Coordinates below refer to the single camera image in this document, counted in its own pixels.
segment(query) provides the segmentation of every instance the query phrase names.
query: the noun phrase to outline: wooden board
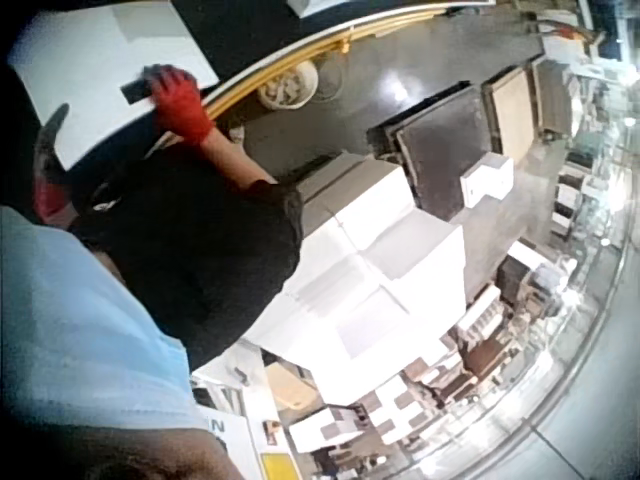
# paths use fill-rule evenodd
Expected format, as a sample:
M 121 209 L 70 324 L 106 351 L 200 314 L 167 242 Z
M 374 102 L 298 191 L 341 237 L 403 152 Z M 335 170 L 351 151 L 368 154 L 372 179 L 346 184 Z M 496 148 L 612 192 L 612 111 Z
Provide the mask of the wooden board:
M 269 386 L 279 404 L 292 410 L 302 410 L 317 398 L 317 390 L 296 377 L 282 364 L 272 363 L 266 371 Z
M 517 164 L 535 139 L 529 80 L 516 68 L 491 85 L 493 106 L 500 133 L 502 154 Z
M 448 222 L 464 208 L 460 177 L 491 150 L 480 90 L 461 83 L 419 107 L 382 128 L 400 147 L 418 207 Z

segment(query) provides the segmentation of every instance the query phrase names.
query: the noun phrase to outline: stack of white boxes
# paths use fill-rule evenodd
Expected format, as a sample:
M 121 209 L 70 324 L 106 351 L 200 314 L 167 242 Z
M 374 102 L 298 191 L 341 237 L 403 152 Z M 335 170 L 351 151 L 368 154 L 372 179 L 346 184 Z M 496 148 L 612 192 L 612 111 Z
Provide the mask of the stack of white boxes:
M 349 405 L 464 314 L 462 227 L 416 209 L 401 167 L 344 154 L 299 186 L 300 265 L 245 337 Z

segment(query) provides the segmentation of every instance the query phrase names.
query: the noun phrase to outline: sleeve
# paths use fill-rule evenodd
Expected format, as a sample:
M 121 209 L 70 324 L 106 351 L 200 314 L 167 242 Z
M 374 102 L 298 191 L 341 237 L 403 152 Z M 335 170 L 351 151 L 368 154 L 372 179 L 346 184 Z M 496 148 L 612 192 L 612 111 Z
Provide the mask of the sleeve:
M 295 187 L 271 184 L 264 180 L 255 182 L 246 194 L 253 199 L 268 205 L 281 208 L 291 223 L 295 233 L 296 245 L 302 244 L 302 197 Z

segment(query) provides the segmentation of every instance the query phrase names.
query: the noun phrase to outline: metal rail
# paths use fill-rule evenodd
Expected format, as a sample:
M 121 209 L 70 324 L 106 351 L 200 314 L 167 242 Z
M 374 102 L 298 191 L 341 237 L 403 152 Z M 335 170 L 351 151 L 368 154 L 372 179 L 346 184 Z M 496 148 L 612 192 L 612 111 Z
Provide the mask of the metal rail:
M 422 5 L 396 8 L 328 28 L 278 50 L 223 82 L 203 100 L 207 115 L 209 118 L 217 118 L 269 79 L 321 53 L 331 50 L 346 52 L 351 42 L 355 40 L 429 20 L 436 15 L 441 15 L 447 8 L 493 6 L 495 3 L 495 0 L 452 2 L 431 0 Z M 179 139 L 180 137 L 172 133 L 166 133 L 156 142 L 148 155 Z

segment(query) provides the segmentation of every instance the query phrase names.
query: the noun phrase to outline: person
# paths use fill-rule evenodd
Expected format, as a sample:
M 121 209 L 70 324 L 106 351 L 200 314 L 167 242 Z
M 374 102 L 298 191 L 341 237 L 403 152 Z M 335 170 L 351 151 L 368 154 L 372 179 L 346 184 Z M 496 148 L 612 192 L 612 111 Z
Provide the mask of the person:
M 36 146 L 45 225 L 0 208 L 3 425 L 10 452 L 38 445 L 23 466 L 38 475 L 240 480 L 190 370 L 293 273 L 301 202 L 215 128 L 188 73 L 147 75 L 163 125 L 184 142 L 109 182 L 108 208 L 76 215 L 53 156 L 62 107 Z
M 171 66 L 144 75 L 161 125 L 184 141 L 110 179 L 93 202 L 101 208 L 60 218 L 74 209 L 61 200 L 58 174 L 37 210 L 69 224 L 158 327 L 182 342 L 195 370 L 234 343 L 293 274 L 302 202 L 215 127 L 191 75 Z M 63 118 L 54 114 L 53 128 Z
M 605 39 L 604 32 L 594 32 L 588 28 L 580 27 L 577 25 L 570 25 L 568 23 L 559 22 L 557 20 L 533 20 L 527 22 L 530 27 L 540 27 L 542 25 L 552 27 L 552 30 L 548 32 L 540 32 L 537 35 L 541 37 L 560 37 L 567 40 L 577 40 L 585 43 L 588 46 L 598 46 Z

